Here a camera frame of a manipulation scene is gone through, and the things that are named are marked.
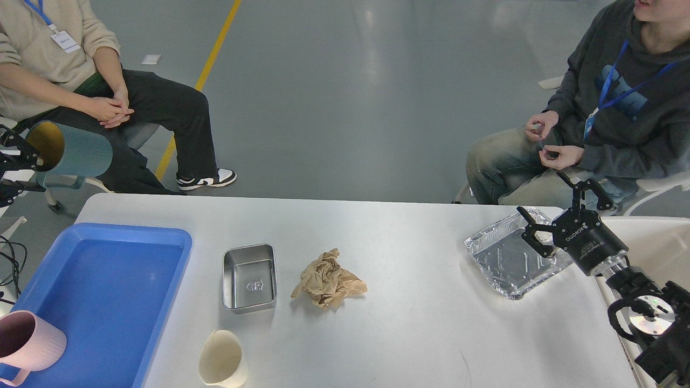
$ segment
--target blue tray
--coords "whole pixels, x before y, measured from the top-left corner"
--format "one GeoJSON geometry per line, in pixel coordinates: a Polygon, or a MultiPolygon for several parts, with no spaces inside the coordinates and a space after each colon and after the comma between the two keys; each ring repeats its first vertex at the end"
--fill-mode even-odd
{"type": "MultiPolygon", "coordinates": [[[[76,224],[60,233],[12,310],[62,330],[67,348],[21,387],[140,387],[191,246],[181,229],[76,224]]],[[[17,371],[0,365],[0,376],[17,371]]]]}

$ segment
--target teal cylinder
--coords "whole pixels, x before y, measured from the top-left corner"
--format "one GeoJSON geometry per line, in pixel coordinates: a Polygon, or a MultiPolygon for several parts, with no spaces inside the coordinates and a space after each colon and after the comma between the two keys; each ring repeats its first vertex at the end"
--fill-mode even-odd
{"type": "Polygon", "coordinates": [[[37,183],[43,187],[79,188],[85,177],[106,172],[112,161],[112,146],[104,136],[63,124],[39,122],[29,130],[26,141],[43,162],[37,168],[37,183]],[[47,175],[76,175],[77,181],[47,184],[47,175]]]}

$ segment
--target man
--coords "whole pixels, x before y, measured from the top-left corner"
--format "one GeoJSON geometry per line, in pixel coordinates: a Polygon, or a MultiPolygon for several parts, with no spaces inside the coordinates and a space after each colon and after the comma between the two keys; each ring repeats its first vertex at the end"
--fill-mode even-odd
{"type": "Polygon", "coordinates": [[[125,142],[121,129],[133,122],[174,133],[180,190],[237,177],[216,167],[206,97],[151,72],[123,70],[115,35],[88,0],[0,2],[0,115],[18,121],[17,130],[50,120],[103,135],[113,156],[99,179],[119,193],[176,193],[125,142]]]}
{"type": "MultiPolygon", "coordinates": [[[[477,202],[570,207],[557,170],[593,178],[621,202],[636,179],[690,168],[689,41],[690,1],[601,10],[546,109],[472,146],[466,173],[477,202]]],[[[588,207],[595,200],[588,195],[588,207]]]]}

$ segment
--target name badge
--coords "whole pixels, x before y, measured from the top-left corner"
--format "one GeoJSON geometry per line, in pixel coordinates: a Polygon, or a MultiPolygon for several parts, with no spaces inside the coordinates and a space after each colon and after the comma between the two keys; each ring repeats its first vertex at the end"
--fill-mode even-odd
{"type": "Polygon", "coordinates": [[[72,51],[80,49],[79,44],[77,44],[77,42],[67,33],[67,31],[58,32],[50,37],[68,54],[72,51]]]}
{"type": "Polygon", "coordinates": [[[587,139],[587,135],[592,131],[592,128],[594,127],[594,119],[595,116],[597,115],[597,112],[599,112],[599,108],[596,108],[589,117],[587,117],[587,120],[584,121],[584,137],[582,138],[583,140],[587,139]]]}

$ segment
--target lanyard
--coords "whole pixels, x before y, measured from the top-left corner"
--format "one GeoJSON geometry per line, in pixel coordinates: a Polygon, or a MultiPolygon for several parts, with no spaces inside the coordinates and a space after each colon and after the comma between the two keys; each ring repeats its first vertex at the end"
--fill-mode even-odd
{"type": "Polygon", "coordinates": [[[585,121],[585,124],[584,124],[584,139],[587,138],[587,135],[588,135],[589,132],[591,131],[592,127],[594,126],[594,119],[595,119],[595,116],[596,116],[596,114],[597,114],[600,110],[602,110],[602,109],[604,109],[604,108],[608,108],[608,107],[610,107],[610,106],[612,106],[612,105],[617,104],[620,100],[622,100],[622,99],[624,99],[625,97],[628,97],[629,95],[631,95],[631,94],[633,94],[634,92],[638,91],[638,89],[640,89],[641,87],[643,87],[644,85],[646,85],[647,82],[649,82],[649,81],[651,81],[651,80],[653,80],[653,79],[658,78],[659,76],[661,76],[662,74],[664,74],[666,71],[670,70],[670,69],[671,69],[672,67],[674,67],[674,66],[676,65],[676,63],[677,63],[677,62],[673,62],[673,63],[667,64],[666,66],[664,66],[663,69],[659,70],[659,72],[656,73],[656,75],[654,75],[654,77],[652,77],[652,78],[650,78],[650,79],[646,79],[644,82],[642,82],[641,84],[637,85],[636,87],[634,87],[634,88],[628,90],[628,91],[625,92],[625,93],[622,93],[622,94],[618,95],[618,97],[616,97],[615,99],[612,99],[612,100],[610,100],[610,101],[606,101],[606,95],[609,94],[609,89],[610,89],[610,87],[611,87],[611,80],[613,79],[613,72],[615,71],[615,67],[618,65],[618,61],[619,61],[620,58],[623,56],[623,53],[625,52],[625,50],[626,50],[627,48],[628,48],[628,40],[626,39],[625,42],[623,42],[623,47],[621,47],[621,49],[620,49],[620,53],[618,54],[618,58],[616,58],[615,62],[613,63],[613,66],[612,66],[611,69],[609,70],[609,74],[608,74],[607,77],[606,77],[606,81],[604,81],[604,85],[602,86],[601,95],[599,95],[599,104],[597,105],[597,108],[592,112],[591,115],[589,115],[589,117],[588,117],[587,120],[585,121]]]}
{"type": "Polygon", "coordinates": [[[48,24],[48,27],[55,32],[56,34],[58,33],[57,27],[50,21],[50,19],[46,16],[46,14],[43,13],[43,0],[39,0],[39,6],[36,7],[31,1],[29,0],[24,0],[24,3],[26,3],[27,6],[30,6],[32,10],[36,11],[39,16],[46,21],[46,24],[48,24]]]}

